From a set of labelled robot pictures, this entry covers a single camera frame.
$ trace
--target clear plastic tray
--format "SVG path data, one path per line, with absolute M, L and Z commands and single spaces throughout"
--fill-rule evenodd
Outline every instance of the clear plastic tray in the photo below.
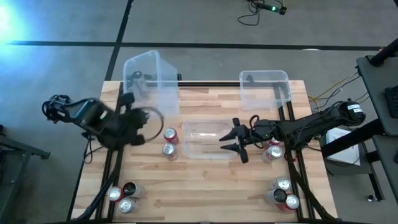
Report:
M 239 81 L 244 110 L 278 108 L 292 99 L 289 78 L 284 71 L 243 71 Z
M 220 149 L 235 140 L 219 142 L 233 127 L 232 120 L 191 120 L 183 122 L 182 154 L 190 159 L 232 159 L 237 152 Z
M 163 60 L 157 50 L 124 63 L 123 90 L 134 94 L 134 107 L 153 106 L 165 116 L 180 114 L 177 69 Z

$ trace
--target wooden table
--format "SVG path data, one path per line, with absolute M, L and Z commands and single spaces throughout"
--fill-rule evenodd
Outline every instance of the wooden table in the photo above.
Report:
M 115 108 L 120 82 L 104 82 L 101 100 Z M 296 119 L 311 114 L 303 81 L 290 81 L 292 104 Z M 238 117 L 243 124 L 258 114 L 261 119 L 279 119 L 277 110 L 243 111 L 237 87 L 180 87 L 180 116 L 165 120 L 165 127 L 177 130 L 183 139 L 182 123 L 190 119 L 231 119 Z M 154 133 L 156 121 L 146 130 Z M 114 222 L 296 222 L 295 213 L 281 213 L 265 203 L 269 181 L 289 176 L 284 159 L 263 163 L 262 150 L 248 146 L 249 163 L 242 164 L 239 156 L 232 160 L 195 160 L 182 155 L 168 161 L 161 153 L 165 141 L 159 136 L 143 146 L 124 147 L 119 184 L 133 181 L 143 185 L 146 197 L 140 200 L 138 213 L 122 214 L 115 208 Z M 319 147 L 313 141 L 312 147 Z M 93 162 L 84 165 L 72 218 L 78 217 L 98 193 L 101 185 L 106 150 L 95 152 Z M 308 181 L 312 192 L 326 210 L 337 217 L 323 158 L 320 152 L 303 150 Z M 303 192 L 300 192 L 304 217 Z M 108 211 L 106 200 L 104 216 Z

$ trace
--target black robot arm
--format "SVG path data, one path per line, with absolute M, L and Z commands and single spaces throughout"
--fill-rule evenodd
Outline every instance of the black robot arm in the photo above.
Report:
M 144 108 L 132 108 L 134 95 L 126 93 L 118 98 L 121 107 L 125 107 L 123 114 L 117 114 L 111 108 L 96 98 L 87 98 L 73 102 L 69 96 L 55 95 L 42 105 L 43 114 L 47 119 L 57 123 L 73 123 L 86 132 L 83 136 L 91 139 L 91 135 L 110 150 L 127 144 L 144 144 L 143 135 L 138 134 L 147 122 L 149 114 Z M 163 116 L 155 108 L 146 108 L 155 111 L 162 120 Z
M 271 121 L 259 119 L 258 115 L 254 115 L 250 119 L 251 127 L 248 128 L 244 124 L 240 124 L 238 118 L 234 118 L 234 128 L 220 141 L 237 138 L 238 142 L 221 148 L 238 152 L 241 155 L 242 162 L 246 163 L 249 159 L 244 147 L 249 144 L 255 144 L 258 147 L 259 142 L 275 138 L 278 141 L 284 141 L 295 150 L 300 150 L 314 136 L 323 134 L 340 125 L 360 125 L 365 117 L 366 115 L 362 112 L 360 106 L 348 100 L 336 102 L 319 113 L 295 121 Z

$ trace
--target floor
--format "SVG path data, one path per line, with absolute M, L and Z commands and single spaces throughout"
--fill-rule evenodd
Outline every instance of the floor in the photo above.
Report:
M 285 0 L 286 15 L 261 11 L 256 27 L 236 20 L 248 13 L 244 0 L 134 0 L 124 20 L 130 2 L 0 2 L 0 28 L 6 30 L 0 32 L 0 43 L 19 41 L 0 45 L 0 123 L 10 137 L 52 153 L 47 161 L 33 158 L 29 163 L 14 217 L 28 223 L 65 220 L 81 167 L 81 130 L 46 121 L 42 102 L 54 94 L 75 100 L 99 97 L 103 81 L 121 80 L 123 63 L 135 55 L 157 49 L 184 80 L 237 80 L 242 70 L 285 70 L 291 80 L 305 80 L 308 94 L 315 96 L 352 74 L 356 58 L 375 54 L 398 37 L 393 0 Z M 121 42 L 130 47 L 120 47 Z M 160 48 L 151 42 L 180 45 Z M 258 44 L 262 49 L 184 43 Z M 302 50 L 317 48 L 326 50 Z M 358 79 L 334 100 L 365 92 Z M 370 100 L 361 106 L 366 121 L 376 117 Z M 367 145 L 374 150 L 371 142 Z M 398 206 L 381 165 L 375 166 L 386 196 L 380 203 L 366 201 L 372 193 L 366 175 L 330 176 L 343 220 L 396 223 Z

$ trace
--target aluminum can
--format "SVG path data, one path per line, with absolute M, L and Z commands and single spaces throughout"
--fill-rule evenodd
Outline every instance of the aluminum can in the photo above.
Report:
M 278 177 L 271 181 L 270 189 L 282 189 L 284 191 L 289 191 L 292 188 L 292 183 L 287 177 Z
M 268 149 L 271 146 L 278 146 L 279 144 L 280 144 L 280 141 L 278 141 L 272 137 L 271 140 L 266 141 L 266 143 L 264 144 L 264 149 Z
M 299 198 L 294 194 L 288 194 L 285 203 L 277 204 L 276 206 L 285 213 L 294 213 L 299 205 Z
M 123 186 L 123 194 L 128 197 L 142 198 L 145 195 L 145 188 L 133 182 L 128 182 Z
M 286 201 L 286 192 L 282 189 L 270 190 L 266 193 L 265 200 L 270 204 L 280 204 Z
M 162 153 L 170 161 L 174 161 L 178 158 L 177 147 L 172 143 L 165 144 Z
M 177 145 L 179 142 L 177 131 L 174 128 L 167 128 L 163 137 L 166 139 L 166 141 L 175 145 Z
M 283 151 L 279 146 L 271 146 L 262 153 L 262 160 L 266 163 L 281 158 Z
M 137 200 L 131 197 L 125 197 L 119 202 L 119 211 L 121 213 L 138 212 L 139 205 Z
M 122 200 L 123 196 L 123 191 L 120 187 L 114 186 L 108 191 L 108 197 L 112 202 L 118 202 Z

